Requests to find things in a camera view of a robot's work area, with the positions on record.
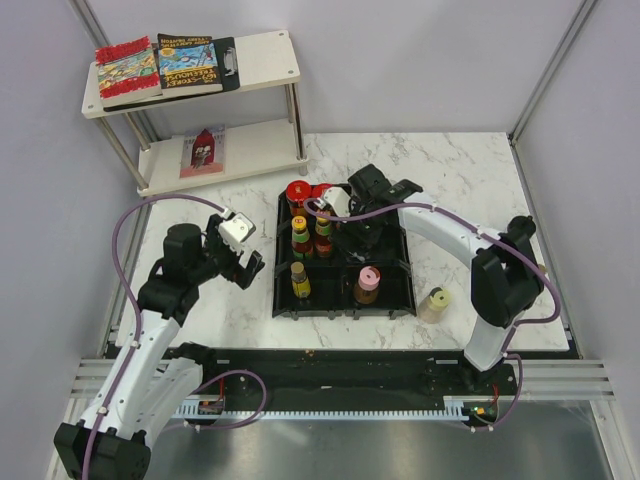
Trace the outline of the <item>small yellow label bottle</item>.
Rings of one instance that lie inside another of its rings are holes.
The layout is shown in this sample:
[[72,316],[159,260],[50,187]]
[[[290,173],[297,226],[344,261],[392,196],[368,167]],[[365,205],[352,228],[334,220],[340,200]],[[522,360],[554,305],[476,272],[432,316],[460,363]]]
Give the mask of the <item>small yellow label bottle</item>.
[[294,295],[298,299],[307,299],[311,295],[311,284],[302,262],[293,262],[290,266],[291,283]]

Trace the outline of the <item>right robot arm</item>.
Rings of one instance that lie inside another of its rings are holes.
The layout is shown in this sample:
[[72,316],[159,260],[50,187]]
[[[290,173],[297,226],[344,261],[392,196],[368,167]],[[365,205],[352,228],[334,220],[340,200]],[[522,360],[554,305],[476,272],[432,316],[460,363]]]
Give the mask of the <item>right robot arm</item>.
[[516,216],[500,232],[485,229],[438,207],[418,184],[403,179],[391,183],[381,170],[367,165],[321,195],[325,207],[345,221],[337,245],[363,260],[370,256],[386,226],[415,233],[469,268],[470,299],[476,322],[464,348],[466,362],[458,381],[467,392],[483,392],[494,381],[493,367],[506,349],[514,322],[531,308],[543,291],[534,272],[537,261],[531,245],[533,220]]

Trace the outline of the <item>red lid sauce jar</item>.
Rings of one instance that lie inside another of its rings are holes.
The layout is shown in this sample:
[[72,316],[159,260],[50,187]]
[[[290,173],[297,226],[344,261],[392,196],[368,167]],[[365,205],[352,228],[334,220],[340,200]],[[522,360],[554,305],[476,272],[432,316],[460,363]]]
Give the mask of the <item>red lid sauce jar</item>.
[[311,197],[312,186],[304,180],[295,180],[288,184],[285,197],[293,217],[307,217],[304,202]]

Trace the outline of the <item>green label sauce bottle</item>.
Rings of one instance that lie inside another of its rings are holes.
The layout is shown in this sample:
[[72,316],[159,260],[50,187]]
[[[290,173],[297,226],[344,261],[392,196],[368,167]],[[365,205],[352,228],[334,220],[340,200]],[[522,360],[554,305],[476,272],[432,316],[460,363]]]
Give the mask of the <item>green label sauce bottle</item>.
[[304,216],[297,215],[291,220],[291,245],[294,257],[299,260],[312,259],[314,245]]

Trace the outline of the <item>yellow lid spice jar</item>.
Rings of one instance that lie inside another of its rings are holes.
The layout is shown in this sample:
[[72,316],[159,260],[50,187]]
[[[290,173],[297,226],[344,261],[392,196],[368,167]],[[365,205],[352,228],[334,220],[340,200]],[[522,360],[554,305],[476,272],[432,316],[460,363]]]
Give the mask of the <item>yellow lid spice jar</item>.
[[427,324],[439,323],[452,301],[451,293],[443,287],[435,287],[420,302],[417,317]]

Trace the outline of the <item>black compartment organizer tray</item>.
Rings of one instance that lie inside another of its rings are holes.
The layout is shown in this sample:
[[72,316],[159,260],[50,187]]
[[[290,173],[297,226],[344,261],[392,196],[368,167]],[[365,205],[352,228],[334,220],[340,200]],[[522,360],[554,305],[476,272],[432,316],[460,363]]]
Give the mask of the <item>black compartment organizer tray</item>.
[[[409,250],[398,214],[387,214],[388,224],[384,230],[385,245],[390,254],[387,260],[352,261],[334,246],[330,258],[319,258],[314,252],[312,259],[299,260],[294,257],[291,245],[293,216],[285,197],[287,186],[277,200],[272,315],[294,320],[302,317],[334,319],[342,315],[353,319],[372,316],[396,319],[414,315],[417,304]],[[298,299],[293,293],[290,265],[295,261],[303,263],[311,284],[311,295],[307,299]],[[354,286],[360,270],[366,266],[376,267],[381,280],[377,299],[363,305],[354,298]]]

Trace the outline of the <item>black lid clear jar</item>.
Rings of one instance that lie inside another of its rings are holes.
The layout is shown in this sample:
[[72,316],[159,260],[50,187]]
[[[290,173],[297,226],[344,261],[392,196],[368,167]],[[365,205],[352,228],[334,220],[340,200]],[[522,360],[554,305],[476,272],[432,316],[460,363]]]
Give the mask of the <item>black lid clear jar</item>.
[[520,249],[521,245],[529,243],[536,233],[536,225],[531,216],[518,215],[507,225],[506,235],[510,241]]

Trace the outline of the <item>pink lid spice jar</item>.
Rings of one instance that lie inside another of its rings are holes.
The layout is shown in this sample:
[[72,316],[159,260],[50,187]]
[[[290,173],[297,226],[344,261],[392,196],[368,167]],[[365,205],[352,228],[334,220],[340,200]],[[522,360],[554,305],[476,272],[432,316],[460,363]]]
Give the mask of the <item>pink lid spice jar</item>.
[[381,274],[376,267],[363,267],[354,286],[354,298],[363,305],[372,304],[378,296]]

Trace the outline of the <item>yellow cap sauce bottle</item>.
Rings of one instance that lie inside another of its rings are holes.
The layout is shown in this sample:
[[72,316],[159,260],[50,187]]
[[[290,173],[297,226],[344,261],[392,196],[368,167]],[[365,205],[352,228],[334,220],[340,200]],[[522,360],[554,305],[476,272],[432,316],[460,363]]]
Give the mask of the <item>yellow cap sauce bottle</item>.
[[331,242],[332,223],[317,217],[315,220],[314,249],[319,258],[330,258],[333,254]]

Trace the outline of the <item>white two-tier shelf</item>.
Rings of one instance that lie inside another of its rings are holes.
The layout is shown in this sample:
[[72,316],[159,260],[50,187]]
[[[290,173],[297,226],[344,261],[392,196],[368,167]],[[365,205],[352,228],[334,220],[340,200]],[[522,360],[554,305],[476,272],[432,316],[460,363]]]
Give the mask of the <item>white two-tier shelf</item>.
[[[138,137],[140,147],[135,154],[125,150],[109,124],[116,114],[103,108],[96,68],[89,68],[81,112],[97,123],[134,178],[140,196],[287,169],[306,174],[298,91],[301,72],[289,32],[242,36],[235,45],[238,89],[191,98],[158,98],[119,111]],[[226,127],[223,172],[181,177],[185,132],[214,124]]]

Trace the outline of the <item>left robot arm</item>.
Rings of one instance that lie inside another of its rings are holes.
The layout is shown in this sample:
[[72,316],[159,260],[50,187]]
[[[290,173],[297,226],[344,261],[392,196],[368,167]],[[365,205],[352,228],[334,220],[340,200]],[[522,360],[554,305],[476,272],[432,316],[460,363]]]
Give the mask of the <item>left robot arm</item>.
[[141,479],[152,447],[183,401],[208,393],[219,369],[194,355],[157,367],[199,298],[202,284],[221,276],[247,289],[264,263],[252,252],[240,264],[254,224],[243,214],[210,216],[205,229],[191,223],[170,227],[163,255],[134,298],[136,319],[106,379],[80,418],[63,423],[54,437],[59,458],[72,479]]

